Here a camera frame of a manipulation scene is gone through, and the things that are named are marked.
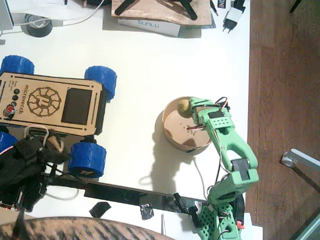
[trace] wire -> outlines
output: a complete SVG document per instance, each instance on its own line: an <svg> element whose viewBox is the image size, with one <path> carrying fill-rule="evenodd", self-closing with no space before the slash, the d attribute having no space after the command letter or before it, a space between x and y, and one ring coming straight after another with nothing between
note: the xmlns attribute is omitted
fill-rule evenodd
<svg viewBox="0 0 320 240"><path fill-rule="evenodd" d="M222 232L220 232L220 234L218 235L217 239L216 240L219 240L219 238L221 237L222 234L224 233L229 233L229 230L224 230Z"/></svg>
<svg viewBox="0 0 320 240"><path fill-rule="evenodd" d="M223 97L220 97L214 104L217 104L219 103L222 99L225 99L224 100L224 103L223 105L221 106L221 108L219 109L219 111L222 111L222 109L224 109L224 107L227 105L228 103L228 98L226 96L223 96Z"/></svg>
<svg viewBox="0 0 320 240"><path fill-rule="evenodd" d="M81 21L74 22L74 23L69 23L69 24L66 24L66 25L63 25L63 26L66 27L66 26L76 25L76 24L80 24L80 23L83 23L83 22L87 21L88 19L90 19L98 11L98 9L101 7L101 5L104 3L104 1L105 0L102 0L101 3L93 11L93 13L90 14L89 16L85 17L84 19L83 18L64 19L63 21L72 21L72 20L81 20ZM25 23L18 23L18 24L15 24L15 26L25 26L25 25L29 25L29 24L35 24L35 23L38 23L38 22L41 22L41 21L46 21L46 20L56 20L56 19L54 19L54 18L42 18L42 19L38 19L38 20L35 20L35 21L30 21L30 22L25 22Z"/></svg>
<svg viewBox="0 0 320 240"><path fill-rule="evenodd" d="M198 173L199 173L199 175L200 175L204 199L205 199L205 200L208 200L208 198L207 198L207 196L206 196L206 193L207 193L207 195L209 195L209 194L208 194L208 189L207 189L207 191L205 191L204 178L202 177L202 174L201 174L201 172L200 172L200 170L199 170L199 167L198 167L198 165L197 165L196 160L194 159L193 161L194 161L195 168L196 168L196 170L198 171Z"/></svg>
<svg viewBox="0 0 320 240"><path fill-rule="evenodd" d="M47 195L50 198L57 199L57 200L71 201L71 200L75 199L79 195L79 189L76 189L76 194L74 196L72 196L72 197L63 198L63 197L58 197L58 196L51 195L49 193L45 193L45 195Z"/></svg>
<svg viewBox="0 0 320 240"><path fill-rule="evenodd" d="M13 149L14 146L10 146L7 149L3 150L2 152L0 152L0 155L4 154L5 152L9 151L10 149Z"/></svg>
<svg viewBox="0 0 320 240"><path fill-rule="evenodd" d="M39 124L29 125L24 129L24 137L26 137L29 134L29 129L30 128L42 128L42 129L46 130L46 134L45 134L45 136L43 138L43 147L44 147L46 145L46 141L47 141L47 138L49 136L48 128L46 128L45 126L39 125Z"/></svg>
<svg viewBox="0 0 320 240"><path fill-rule="evenodd" d="M50 165L50 164L47 163L47 162L45 163L45 165L48 166L48 167L50 167L50 168L53 168L53 165ZM81 184L83 184L83 185L87 185L87 184L88 184L85 180L81 179L81 178L78 177L78 176L75 176L75 175L71 174L70 172L63 172L63 171L61 171L61 170L59 170L59 169L56 169L56 171L57 171L58 173L61 173L61 175L56 176L56 178L61 178L61 177L65 176L65 175L69 175L69 176L74 177L79 183L81 183Z"/></svg>
<svg viewBox="0 0 320 240"><path fill-rule="evenodd" d="M101 3L96 7L96 9L93 11L93 13L89 16L87 16L85 19L81 20L81 21L78 21L78 22L74 22L74 23L69 23L69 24L66 24L64 25L65 26L72 26L72 25L76 25L76 24L81 24L85 21L87 21L88 19L90 19L93 15L95 15L95 13L98 11L98 9L101 7L101 5L104 3L105 0L102 0Z"/></svg>
<svg viewBox="0 0 320 240"><path fill-rule="evenodd" d="M217 213L224 214L225 217L229 215L229 213L226 212L226 211L218 211L218 210L216 209L215 205L212 205L212 206L213 206L213 209L214 209Z"/></svg>

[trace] black screen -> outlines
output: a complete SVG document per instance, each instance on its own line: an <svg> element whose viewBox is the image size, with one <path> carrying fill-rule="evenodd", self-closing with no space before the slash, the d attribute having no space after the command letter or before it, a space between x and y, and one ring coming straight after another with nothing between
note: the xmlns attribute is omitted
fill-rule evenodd
<svg viewBox="0 0 320 240"><path fill-rule="evenodd" d="M66 93L61 122L87 125L91 95L91 90L69 88Z"/></svg>

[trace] black tripod leg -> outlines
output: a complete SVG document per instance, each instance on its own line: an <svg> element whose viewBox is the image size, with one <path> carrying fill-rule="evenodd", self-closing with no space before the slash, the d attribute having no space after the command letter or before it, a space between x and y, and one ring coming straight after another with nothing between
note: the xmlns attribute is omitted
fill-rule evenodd
<svg viewBox="0 0 320 240"><path fill-rule="evenodd" d="M114 11L114 14L119 16L122 14L131 4L133 4L136 0L125 0L121 5Z"/></svg>
<svg viewBox="0 0 320 240"><path fill-rule="evenodd" d="M192 20L196 20L198 18L196 12L194 9L191 7L190 2L188 0L180 0L182 6L185 8L187 13L189 14L190 18Z"/></svg>
<svg viewBox="0 0 320 240"><path fill-rule="evenodd" d="M300 3L301 3L301 0L296 0L294 5L292 6L292 8L290 10L290 13L293 13Z"/></svg>

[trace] bowl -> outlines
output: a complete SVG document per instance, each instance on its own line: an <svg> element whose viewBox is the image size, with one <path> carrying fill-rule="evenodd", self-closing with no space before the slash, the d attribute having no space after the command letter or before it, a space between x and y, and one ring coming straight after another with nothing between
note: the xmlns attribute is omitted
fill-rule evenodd
<svg viewBox="0 0 320 240"><path fill-rule="evenodd" d="M192 96L182 96L171 101L162 113L162 125L166 139L176 149L191 153L206 148L212 141L205 130L187 130L195 126L193 118L182 117L177 110L178 102Z"/></svg>

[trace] power adapter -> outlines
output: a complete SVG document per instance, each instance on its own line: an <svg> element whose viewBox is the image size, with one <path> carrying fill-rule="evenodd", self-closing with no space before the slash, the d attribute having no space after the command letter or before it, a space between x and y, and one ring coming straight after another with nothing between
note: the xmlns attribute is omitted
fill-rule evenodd
<svg viewBox="0 0 320 240"><path fill-rule="evenodd" d="M246 7L244 6L245 0L235 0L233 6L230 7L230 10L226 13L223 21L223 31L229 29L228 33L233 30L241 18L241 15L244 13Z"/></svg>

